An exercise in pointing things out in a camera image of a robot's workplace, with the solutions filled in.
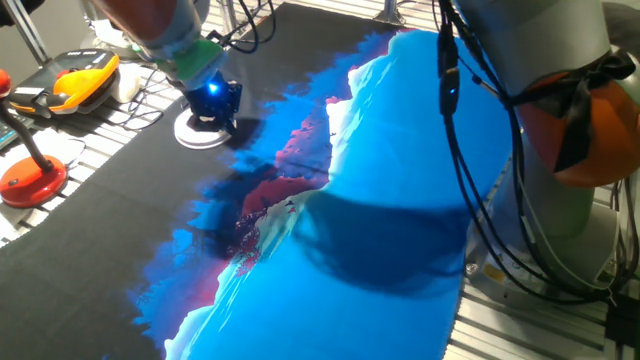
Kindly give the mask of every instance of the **projected image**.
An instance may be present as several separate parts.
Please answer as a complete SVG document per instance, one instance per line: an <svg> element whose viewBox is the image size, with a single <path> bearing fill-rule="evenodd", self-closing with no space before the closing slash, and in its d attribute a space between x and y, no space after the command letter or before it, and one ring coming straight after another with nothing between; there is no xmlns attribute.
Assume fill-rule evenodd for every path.
<svg viewBox="0 0 640 360"><path fill-rule="evenodd" d="M435 38L371 34L262 104L257 137L224 155L237 176L202 181L193 220L129 291L166 359L441 358L468 217L437 117ZM459 138L486 193L509 144L474 140L508 127L470 84Z"/></svg>

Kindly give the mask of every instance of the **black cable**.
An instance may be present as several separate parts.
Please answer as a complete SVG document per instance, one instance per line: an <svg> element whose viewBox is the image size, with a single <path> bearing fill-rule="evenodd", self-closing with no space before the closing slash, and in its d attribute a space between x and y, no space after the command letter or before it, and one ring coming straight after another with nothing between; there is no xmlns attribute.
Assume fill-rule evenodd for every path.
<svg viewBox="0 0 640 360"><path fill-rule="evenodd" d="M127 120L125 120L123 123L119 124L123 129L128 130L128 131L141 131L144 130L146 128L148 128L149 126L157 123L158 121L160 121L163 117L164 117L164 111L162 110L153 110L153 111L148 111L146 113L142 113L142 114L138 114L138 110L141 108L141 106L143 105L143 103L147 103L147 96L150 94L149 92L147 92L147 89L149 88L149 84L151 83L151 79L153 78L153 76L156 74L156 72L158 72L158 68L154 69L151 74L149 75L149 77L147 78L147 80L145 81L144 85L140 88L140 92L138 92L138 94L136 94L136 96L133 98L133 101L131 101L129 103L129 106L127 107L127 112L129 112L129 118ZM139 100L136 100L136 98L138 97L139 94L142 93L142 96L140 97ZM140 119L144 116L147 115L152 115L152 114L158 114L158 116L153 119L151 122L149 122L148 124L145 124L142 127L131 127L129 126L129 123L133 120L136 119Z"/></svg>
<svg viewBox="0 0 640 360"><path fill-rule="evenodd" d="M249 8L247 7L247 4L244 3L244 0L238 0L238 3L240 3L240 6L242 7L244 14L247 16L247 21L249 21L249 25L251 25L251 31L253 31L253 38L255 39L255 41L253 42L253 47L251 47L250 49L243 49L231 43L230 41L228 44L224 44L224 41L223 41L220 45L221 46L229 45L229 47L231 47L232 49L239 51L243 54L253 54L258 50L258 44L260 43L260 35L258 34L258 28L253 19L251 11L249 11Z"/></svg>
<svg viewBox="0 0 640 360"><path fill-rule="evenodd" d="M268 43L269 41L271 41L271 39L273 39L273 36L276 33L276 13L275 13L275 7L273 6L273 1L272 0L267 0L267 4L269 4L269 11L271 12L271 33L269 34L269 36L267 36L264 39L261 40L257 40L258 44L265 44ZM256 40L242 40L242 39L237 39L237 40L231 40L232 43L243 43L243 44L252 44L255 43Z"/></svg>
<svg viewBox="0 0 640 360"><path fill-rule="evenodd" d="M437 25L437 19L435 18L435 5L434 4L432 4L432 11L434 12L434 20L436 20L436 25ZM447 23L447 22L450 23L451 22L451 17L447 16L447 12L450 15L452 14L451 17L453 17L453 23L458 28L458 31L461 34L461 37L463 38L463 41L465 41L465 44L467 45L469 50L472 52L472 55L474 56L474 58L480 64L482 70L485 73L487 73L487 75L489 76L490 80L494 83L494 86L496 87L496 92L500 95L500 98L501 99L507 99L508 96L506 95L506 92L504 91L504 89L502 88L501 84L499 83L499 81L497 79L497 76L492 73L491 69L488 67L488 64L486 63L486 61L484 61L483 55L481 53L482 49L479 47L479 45L477 45L477 43L474 44L475 43L475 39L471 38L468 30L465 29L464 23L459 18L457 13L455 13L455 11L453 11L453 7L451 6L451 4L448 3L448 4L445 4L445 6L442 6L442 1L441 1L441 14L442 14L442 18L443 18L443 22L444 23ZM465 66L473 73L473 71L468 67L468 65L465 64ZM520 134L520 127L519 127L519 124L517 122L517 118L515 117L515 112L513 111L513 108L512 107L508 107L508 106L505 106L505 107L509 111L510 123L511 123L511 128L512 128L512 140L513 140L512 167L513 167L513 173L514 173L514 186L515 186L514 190L516 191L516 199L517 199L517 202L518 202L518 213L519 213L519 216L520 216L519 223L520 223L521 231L523 232L523 237L526 240L529 240L529 243L527 245L528 246L531 245L532 256L535 259L535 258L539 258L538 256L536 256L537 255L537 251L535 251L535 249L532 246L532 243L530 242L530 239L528 238L528 234L526 232L526 229L524 227L524 222L522 220L523 216L524 216L523 205L522 205L522 194L523 193L522 193L522 189L521 189L521 186L520 186L520 181L518 179L518 177L520 177L520 180L524 183L524 151L523 151L523 146L522 146L522 137L521 137L521 134ZM515 279L515 277L513 277L513 275L507 271L507 269L504 267L504 264L502 264L502 261L495 254L495 251L493 250L488 238L486 237L486 234L484 234L484 230L480 227L479 220L478 220L478 218L476 216L475 211L473 210L472 204L470 203L470 200L468 198L468 194L466 192L466 187L464 185L464 181L462 180L462 177L461 177L461 174L460 174L460 166L461 165L462 165L462 168L465 170L465 175L467 176L467 181L469 182L469 185L470 185L472 191L474 192L474 196L476 197L476 201L478 202L478 205L479 205L481 211L483 212L483 215L485 216L485 219L487 220L487 224L489 225L489 227L491 229L491 227L492 227L491 226L491 219L488 217L488 214L486 214L486 209L484 209L484 204L482 202L482 199L480 199L479 195L477 194L477 189L475 188L475 184L473 184L473 180L472 180L472 178L470 176L470 173L468 172L468 168L466 168L466 164L464 163L464 159L462 158L462 154L460 153L459 147L457 145L457 140L455 138L455 130L453 129L452 119L445 120L445 122L450 122L450 125L447 125L447 134L448 134L448 139L449 139L450 148L451 148L451 152L452 152L452 157L454 158L454 166L456 168L456 175L458 177L458 182L459 182L461 191L463 193L463 197L465 198L465 203L467 203L467 207L469 207L469 211L470 211L470 213L472 215L472 218L474 220L476 228L481 233L483 241L485 242L485 245L489 249L489 252L493 256L493 258L496 261L496 263L501 267L501 269L505 272L505 274L507 274L507 276L510 278L510 280L512 280L516 285L518 285L518 287L520 287L523 291L525 291L525 292L527 292L527 293L529 293L529 294L531 294L533 296L536 296L538 298L542 298L542 299L547 300L547 301L557 302L557 303L575 304L575 303L601 301L601 300L604 300L604 299L608 298L610 296L610 293L608 291L592 292L592 293L589 293L589 294L585 294L584 292L575 290L572 286L566 286L566 284L564 284L563 282L558 281L559 279L555 276L555 274L552 271L550 271L550 269L546 269L547 271L549 271L551 273L551 277L553 278L553 280L556 280L556 281L552 282L552 281L549 281L548 279L544 279L545 282L549 283L549 285L551 285L551 286L558 287L559 289L563 290L566 293L570 293L570 294L574 294L574 295L579 296L579 297L583 297L582 300L558 300L558 299L555 299L555 298L550 298L550 297L544 296L542 294L538 294L535 291L531 290L530 288L526 287L525 285L523 285L522 283L517 281ZM635 242L634 242L633 245L634 245L634 253L635 253L635 252L638 251L638 247L639 247L638 240L637 240L637 229L634 230L634 240L635 240ZM508 252L508 248L506 248L506 246L504 246L504 243L502 243L502 241L500 241L500 239L498 237L496 237L496 241L499 243L499 245L501 245L501 247L503 247L503 250L507 250L505 252ZM634 256L634 260L635 260L636 265L632 267L633 269L635 269L635 267L637 267L637 254L635 254L635 255L636 256ZM512 257L512 259L516 263L519 262L519 259L517 259L517 257ZM615 283L612 284L613 285L611 287L612 289L617 289L617 288L619 288L621 286L621 284L624 284L625 281L628 281L629 276L625 276L624 278L621 279L621 276L620 276L621 274L622 274L622 272L616 271Z"/></svg>
<svg viewBox="0 0 640 360"><path fill-rule="evenodd" d="M443 21L447 21L449 23L453 22L454 25L456 25L456 28L458 28L458 32L460 34L460 36L463 38L463 41L465 41L465 44L468 45L469 50L472 52L472 55L474 55L474 57L476 58L476 60L479 62L481 68L487 72L487 75L492 79L492 82L494 82L494 85L497 88L497 91L499 94L501 94L501 98L507 98L506 92L504 91L504 89L501 87L501 84L499 83L497 76L495 76L495 74L492 73L491 69L488 68L488 64L486 63L486 61L484 61L483 55L480 54L473 54L473 49L476 48L474 46L469 46L469 44L472 44L473 42L475 42L474 39L469 39L469 33L468 31L466 31L465 29L465 25L462 22L461 18L459 18L458 14L453 10L453 7L451 6L451 4L449 2L445 2L443 4L443 1L440 2L440 10L441 10L441 16L443 18ZM520 181L518 179L518 176L520 177L520 180L524 183L524 153L523 153L523 147L522 147L522 139L520 138L520 127L517 123L517 119L515 118L515 113L513 112L513 109L507 109L509 111L509 117L510 117L510 122L511 122L511 127L512 127L512 145L513 145L513 155L512 155L512 168L513 168L513 173L514 173L514 190L516 192L516 202L517 202L517 207L518 207L518 215L519 215L519 226L521 228L522 231L522 236L525 239L525 243L527 244L527 247L530 251L532 251L532 257L534 258L534 260L536 262L541 261L540 256L538 256L537 251L535 251L528 233L526 232L526 229L524 227L524 223L522 221L522 217L524 214L523 211L523 203L522 203L522 189L520 188ZM567 286L562 286L565 285L563 284L563 282L559 281L559 279L554 276L555 274L551 274L549 275L548 272L551 272L550 269L544 265L546 264L538 264L541 265L540 268L543 270L543 272L547 275L551 277L550 279L545 278L544 276L542 276L540 273L534 271L533 269L531 269L529 266L527 266L526 264L524 264L517 256L515 256L509 249L508 247L502 242L502 240L500 239L500 237L498 236L497 232L495 231L495 228L492 225L492 221L490 220L490 218L488 217L488 214L486 213L486 210L484 209L484 206L482 204L482 199L479 197L479 195L477 194L477 191L474 191L474 195L476 195L476 201L479 203L480 208L483 212L483 215L485 216L485 218L488 220L487 224L490 227L491 233L494 236L494 238L496 239L496 242L498 243L498 245L500 245L500 247L503 249L503 251L505 251L505 253L512 259L514 260L514 262L516 262L516 264L518 264L519 266L521 266L522 268L524 268L527 272L529 272L530 274L534 275L535 277L537 277L538 279L544 281L545 283L558 287L562 290L564 290L567 293L573 294L573 295L577 295L577 296L582 296L584 293L574 289L573 286L567 285Z"/></svg>

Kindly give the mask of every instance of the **metal pole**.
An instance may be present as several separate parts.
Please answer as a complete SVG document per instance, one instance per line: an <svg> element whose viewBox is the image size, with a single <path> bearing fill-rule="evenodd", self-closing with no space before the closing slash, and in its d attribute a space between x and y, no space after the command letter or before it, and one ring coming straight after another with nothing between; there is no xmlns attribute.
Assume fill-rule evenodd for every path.
<svg viewBox="0 0 640 360"><path fill-rule="evenodd" d="M222 16L222 29L225 34L228 34L238 27L233 0L218 0L218 4L220 4L220 15Z"/></svg>
<svg viewBox="0 0 640 360"><path fill-rule="evenodd" d="M405 19L398 11L397 2L397 0L384 0L384 10L373 19L394 25L404 25Z"/></svg>
<svg viewBox="0 0 640 360"><path fill-rule="evenodd" d="M16 25L16 28L20 32L20 35L22 35L22 38L29 47L29 50L31 50L33 57L36 58L38 64L44 66L51 61L44 42L40 34L38 34L38 30L36 30L36 27L33 25L29 13L27 13L24 6L22 6L22 2L20 2L20 0L2 0L2 4L9 12L13 23Z"/></svg>

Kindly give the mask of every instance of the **wire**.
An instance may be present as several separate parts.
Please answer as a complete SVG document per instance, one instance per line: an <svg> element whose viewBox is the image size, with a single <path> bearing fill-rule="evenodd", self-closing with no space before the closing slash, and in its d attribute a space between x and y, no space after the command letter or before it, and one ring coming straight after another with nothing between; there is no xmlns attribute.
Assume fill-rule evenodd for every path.
<svg viewBox="0 0 640 360"><path fill-rule="evenodd" d="M143 103L147 103L147 96L149 94L151 94L151 92L148 92L147 89L149 88L149 84L151 83L151 79L153 78L153 76L156 74L156 72L158 72L158 68L154 69L151 74L149 75L149 77L147 78L147 80L145 81L144 85L140 88L140 91L138 92L138 94L136 94L136 96L133 98L133 100L129 103L129 106L127 107L127 112L129 112L129 118L127 120L125 120L123 123L118 124L120 125L123 129L128 130L128 131L141 131L144 130L146 128L148 128L149 126L157 123L158 121L160 121L163 117L164 117L164 111L162 110L153 110L153 111L148 111L142 114L138 114L138 110L140 110L140 108L142 107ZM138 97L138 95L142 94L142 97L139 100L136 100L136 98ZM136 119L140 119L143 118L147 115L153 115L153 114L158 114L158 116L153 119L151 122L144 124L143 126L140 127L132 127L129 126L129 124Z"/></svg>
<svg viewBox="0 0 640 360"><path fill-rule="evenodd" d="M76 139L76 138L68 138L67 140L76 141L82 144L82 150L80 150L78 155L76 155L76 157L73 158L73 160L71 160L69 164L67 164L67 169L73 169L76 166L78 166L78 164L80 163L80 157L82 156L82 154L84 154L85 150L87 150L87 143L82 139Z"/></svg>
<svg viewBox="0 0 640 360"><path fill-rule="evenodd" d="M556 261L556 263L564 270L567 272L567 274L569 274L572 278L576 279L578 282L582 283L583 285L585 285L588 288L591 289L595 289L595 290L608 290L612 285L613 285L613 280L611 280L611 282L604 287L601 286L596 286L593 285L593 283L590 283L584 279L582 279L580 276L576 275L573 271L571 271L563 262L562 260L560 260L558 258L558 255L556 255L556 252L553 250L553 247L551 246L551 244L549 244L549 239L547 238L547 236L544 233L544 229L542 229L542 225L540 224L540 221L538 220L538 217L536 216L535 211L533 210L533 206L531 206L531 202L529 201L529 196L527 195L527 192L524 190L524 185L522 184L522 179L520 178L519 175L518 176L518 180L520 181L520 186L523 189L522 190L522 194L524 195L524 199L527 203L527 205L529 206L529 211L531 212L531 217L533 218L534 223L536 224L536 227L538 228L538 231L540 232L540 236L542 238L542 242L547 246L547 249L549 249L549 253L551 253L551 256L553 256L553 259ZM617 244L617 240L618 240L618 231L619 231L619 227L616 227L617 231L616 231L616 235L615 235L615 239L616 239L616 246Z"/></svg>
<svg viewBox="0 0 640 360"><path fill-rule="evenodd" d="M269 41L271 41L271 39L273 39L273 36L276 33L276 13L275 13L275 8L273 6L273 1L272 0L267 0L267 4L269 4L269 11L271 12L271 14L270 14L271 15L271 33L266 38L264 38L262 40L258 40L257 41L258 44L268 43ZM256 40L242 40L242 39L231 40L231 41L233 43L243 43L243 44L252 44L252 43L256 42Z"/></svg>
<svg viewBox="0 0 640 360"><path fill-rule="evenodd" d="M258 44L260 43L260 35L258 34L258 27L256 26L256 23L254 21L254 16L251 13L251 11L249 11L249 8L247 7L247 4L244 3L244 0L238 0L238 3L240 3L240 6L242 7L242 10L244 11L244 14L247 16L247 21L249 22L249 25L251 25L251 31L253 31L253 38L255 39L255 41L253 42L253 47L251 47L250 49L243 49L241 47L238 47L237 45L233 44L230 40L223 40L220 45L221 46L225 46L228 45L229 47L231 47L232 49L239 51L243 54L253 54L254 52L256 52L258 50Z"/></svg>
<svg viewBox="0 0 640 360"><path fill-rule="evenodd" d="M469 51L471 52L472 56L474 56L474 58L476 59L476 61L478 62L478 64L480 65L481 69L487 74L487 76L489 77L490 81L493 83L493 85L495 86L495 91L496 93L499 95L500 99L508 99L508 94L506 93L506 91L504 90L504 88L502 87L502 85L500 84L497 76L492 72L491 68L488 66L488 63L484 60L483 57L483 53L482 53L482 48L480 47L480 45L477 43L477 41L475 40L475 38L473 37L473 35L471 35L471 32L469 31L468 28L466 28L464 22L462 21L462 19L459 17L459 15L455 12L455 10L453 9L453 6L451 5L450 1L448 0L440 0L440 9L441 9L441 16L442 16L442 20L443 20L443 24L451 24L451 22L454 23L454 25L456 26L456 28L458 29L458 33L460 35L460 37L462 38L462 40L465 42L465 45L467 46L467 48L469 49ZM434 18L435 18L435 5L432 4L432 11L434 12ZM546 262L544 262L544 260L541 258L541 256L537 253L536 249L533 246L533 242L532 240L529 238L528 234L527 234L527 229L526 229L526 224L523 221L524 218L524 210L523 210L523 190L521 188L524 187L524 150L523 150L523 145L522 145L522 137L521 137L521 133L520 133L520 126L517 122L517 118L515 116L515 112L513 110L513 107L508 106L508 103L506 103L503 100L503 103L505 103L505 108L507 108L507 111L509 113L509 119L510 119L510 125L511 125L511 131L512 131L512 146L513 146L513 154L512 154L512 167L513 167L513 172L514 172L514 191L516 193L516 202L517 202L517 207L518 207L518 214L519 214L519 225L521 228L521 232L523 235L523 238L525 239L525 243L527 245L527 247L529 248L529 251L531 252L531 256L534 258L534 261L540 266L540 268L543 270L543 272L545 274L547 274L548 276L550 276L550 279L547 279L543 276L541 276L541 274L538 274L537 272L533 271L532 269L530 269L527 266L522 266L522 261L520 261L520 259L518 259L516 256L513 255L513 253L511 253L509 251L509 249L506 247L506 245L500 240L500 238L497 236L497 233L495 233L495 229L492 225L492 221L491 218L488 216L487 211L484 207L483 201L482 199L479 197L479 194L477 192L477 188L475 187L475 184L473 183L473 179L471 177L471 174L468 171L468 168L466 167L466 164L464 162L464 158L462 157L462 153L460 152L459 146L457 144L457 139L455 136L455 129L453 127L453 119L451 117L447 118L445 117L445 127L447 129L447 137L449 140L449 145L450 145L450 150L451 150L451 155L454 161L454 168L456 170L456 177L458 179L458 183L460 185L460 189L461 192L463 194L463 197L465 199L465 203L467 204L467 207L471 213L473 222L476 226L476 229L478 230L478 232L481 235L481 238L483 240L483 242L485 243L488 251L490 252L492 258L494 259L494 261L498 264L498 266L501 268L501 270L506 274L506 276L514 283L516 284L522 291L546 300L546 301L550 301L550 302L555 302L555 303L560 303L560 304L580 304L580 303L588 303L588 302L594 302L594 301L601 301L601 300L605 300L607 298L611 298L611 294L612 294L612 290L617 290L619 289L622 285L624 285L631 277L633 277L633 271L629 274L628 271L616 271L616 277L612 283L612 287L611 289L608 289L607 291L596 291L596 292L592 292L592 293L585 293L583 291L580 291L579 289L575 289L573 286L571 286L570 284L566 284L565 282L561 281L558 276L556 276L555 273L553 273L551 271L551 269L549 268L548 264L546 264ZM546 295L543 294L539 294L535 291L533 291L532 289L528 288L527 286L525 286L524 284L522 284L520 281L518 281L515 276L513 276L513 274L511 274L506 267L504 266L504 264L502 263L502 260L498 257L498 255L495 253L495 250L493 249L489 239L487 238L484 229L481 227L480 221L474 211L473 205L469 199L467 190L466 190L466 186L464 184L462 175L461 175L461 168L462 170L464 170L465 172L465 176L467 178L467 182L469 183L469 186L471 187L472 192L474 193L474 197L476 198L476 202L478 203L478 206L480 207L480 210L484 216L484 219L487 223L487 225L489 226L489 229L492 232L492 235L494 235L494 238L496 240L496 242L498 243L498 245L500 245L500 247L502 248L502 250L507 253L507 255L509 255L510 258L512 258L512 260L514 260L514 262L516 262L518 265L520 265L521 267L523 267L527 272L529 272L530 274L538 277L539 279L543 280L545 283L554 286L562 291L564 291L565 293L580 297L582 299L580 300L561 300L561 299L557 299L557 298L552 298L552 297L548 297ZM632 214L633 209L632 207L630 208L630 214ZM632 269L635 269L637 267L637 263L638 263L638 252L639 252L639 248L640 248L640 244L639 244L639 240L638 240L638 234L637 234L637 228L635 227L635 219L632 220L633 221L633 230L634 230L634 242L633 242L633 258L632 258Z"/></svg>

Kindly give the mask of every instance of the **robotic arm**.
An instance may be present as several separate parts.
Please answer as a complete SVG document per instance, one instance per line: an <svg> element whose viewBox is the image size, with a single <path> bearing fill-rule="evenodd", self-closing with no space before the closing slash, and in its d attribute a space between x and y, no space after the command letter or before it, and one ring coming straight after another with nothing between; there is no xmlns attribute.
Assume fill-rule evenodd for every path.
<svg viewBox="0 0 640 360"><path fill-rule="evenodd" d="M610 45L600 0L457 0L466 23L452 0L439 2L441 112L473 218L467 276L494 300L519 307L610 298L638 266L633 206L627 196L627 250L618 213L592 201L594 187L640 165L637 60ZM490 205L473 193L481 216L462 179L473 188L453 130L453 25L495 86L512 129L511 166Z"/></svg>
<svg viewBox="0 0 640 360"><path fill-rule="evenodd" d="M228 139L235 130L233 115L242 87L227 83L218 72L226 52L200 34L201 21L192 0L92 2L136 41L144 57L154 61L185 95L190 111L176 125L178 141L205 149Z"/></svg>

